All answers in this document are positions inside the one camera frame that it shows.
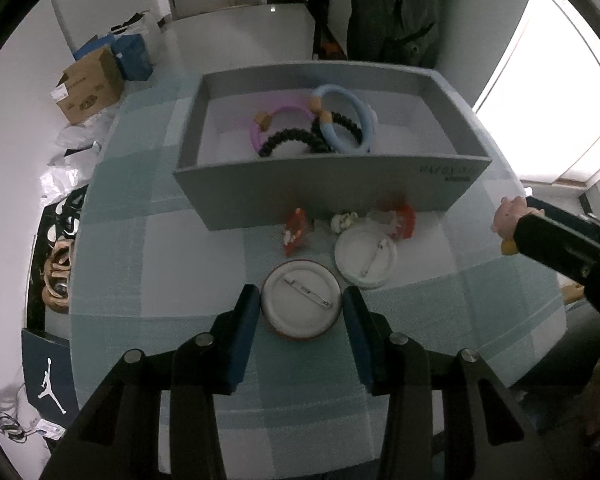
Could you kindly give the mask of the person's right hand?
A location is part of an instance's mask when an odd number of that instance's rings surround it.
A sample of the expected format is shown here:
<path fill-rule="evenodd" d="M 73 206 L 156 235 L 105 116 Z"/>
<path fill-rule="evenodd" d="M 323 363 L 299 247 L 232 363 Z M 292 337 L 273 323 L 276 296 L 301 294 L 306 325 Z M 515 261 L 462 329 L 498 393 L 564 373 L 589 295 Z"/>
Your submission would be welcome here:
<path fill-rule="evenodd" d="M 500 206 L 494 214 L 491 230 L 498 234 L 501 239 L 501 254 L 503 256 L 518 254 L 517 245 L 514 241 L 516 226 L 521 218 L 529 214 L 544 216 L 545 211 L 530 207 L 524 196 L 503 197 L 501 199 Z"/>

